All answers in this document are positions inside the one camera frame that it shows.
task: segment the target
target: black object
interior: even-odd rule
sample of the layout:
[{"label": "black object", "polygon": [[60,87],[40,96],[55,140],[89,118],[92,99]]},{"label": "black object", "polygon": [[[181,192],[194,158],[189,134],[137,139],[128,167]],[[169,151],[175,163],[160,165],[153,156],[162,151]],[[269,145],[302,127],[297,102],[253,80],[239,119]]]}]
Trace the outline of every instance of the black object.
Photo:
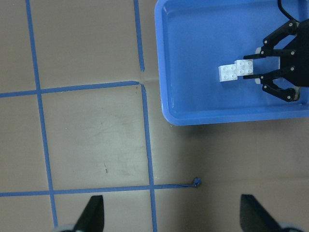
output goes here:
[{"label": "black object", "polygon": [[[300,87],[309,87],[309,19],[298,22],[281,6],[280,10],[291,20],[283,24],[273,33],[263,39],[264,46],[259,54],[244,56],[244,59],[258,59],[266,57],[280,57],[280,69],[264,73],[244,76],[244,79],[259,78],[263,85],[262,90],[286,102],[299,100]],[[288,35],[295,38],[283,49],[274,49],[282,39]],[[283,77],[294,87],[282,89],[274,84],[273,80]]]},{"label": "black object", "polygon": [[241,196],[240,226],[244,232],[303,232],[282,228],[253,195]]},{"label": "black object", "polygon": [[104,229],[104,204],[102,196],[92,196],[72,231],[102,232]]}]

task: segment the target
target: scratch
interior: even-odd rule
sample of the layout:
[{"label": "scratch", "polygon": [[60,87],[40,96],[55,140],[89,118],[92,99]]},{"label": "scratch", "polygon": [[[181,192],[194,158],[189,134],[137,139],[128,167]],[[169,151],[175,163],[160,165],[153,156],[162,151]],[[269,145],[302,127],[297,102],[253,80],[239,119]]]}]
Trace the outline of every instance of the scratch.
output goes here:
[{"label": "scratch", "polygon": [[105,165],[105,162],[103,162],[103,164],[104,164],[106,173],[108,173],[108,170],[107,170],[107,167],[106,167],[106,165]]}]

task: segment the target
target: blue plastic bin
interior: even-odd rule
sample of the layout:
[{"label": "blue plastic bin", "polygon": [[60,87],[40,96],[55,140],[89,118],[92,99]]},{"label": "blue plastic bin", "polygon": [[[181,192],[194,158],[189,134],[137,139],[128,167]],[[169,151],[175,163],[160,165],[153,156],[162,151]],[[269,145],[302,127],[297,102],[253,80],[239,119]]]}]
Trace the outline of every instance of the blue plastic bin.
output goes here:
[{"label": "blue plastic bin", "polygon": [[[296,19],[309,18],[306,0],[284,0]],[[287,22],[276,0],[159,0],[155,7],[163,115],[174,125],[309,116],[308,89],[287,103],[254,80],[219,82],[218,67],[254,54]],[[283,47],[293,36],[279,43]],[[278,58],[254,61],[254,73],[278,68]],[[280,87],[292,86],[277,80]]]}]

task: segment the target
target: white block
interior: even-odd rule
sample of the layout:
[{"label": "white block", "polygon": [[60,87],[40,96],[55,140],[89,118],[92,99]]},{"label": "white block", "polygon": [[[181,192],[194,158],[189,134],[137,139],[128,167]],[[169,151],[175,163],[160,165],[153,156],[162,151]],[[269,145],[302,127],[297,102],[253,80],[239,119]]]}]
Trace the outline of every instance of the white block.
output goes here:
[{"label": "white block", "polygon": [[237,80],[236,64],[219,66],[220,82]]},{"label": "white block", "polygon": [[235,61],[237,76],[253,74],[253,59],[238,59]]}]

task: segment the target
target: building block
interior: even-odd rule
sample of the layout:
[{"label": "building block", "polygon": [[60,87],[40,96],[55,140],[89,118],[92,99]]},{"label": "building block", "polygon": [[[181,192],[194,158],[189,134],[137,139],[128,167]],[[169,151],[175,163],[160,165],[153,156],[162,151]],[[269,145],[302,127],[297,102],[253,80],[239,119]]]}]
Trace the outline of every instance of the building block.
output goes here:
[{"label": "building block", "polygon": [[253,74],[253,59],[239,59],[235,61],[237,76]]},{"label": "building block", "polygon": [[219,78],[220,82],[237,80],[238,78],[236,64],[219,66]]}]

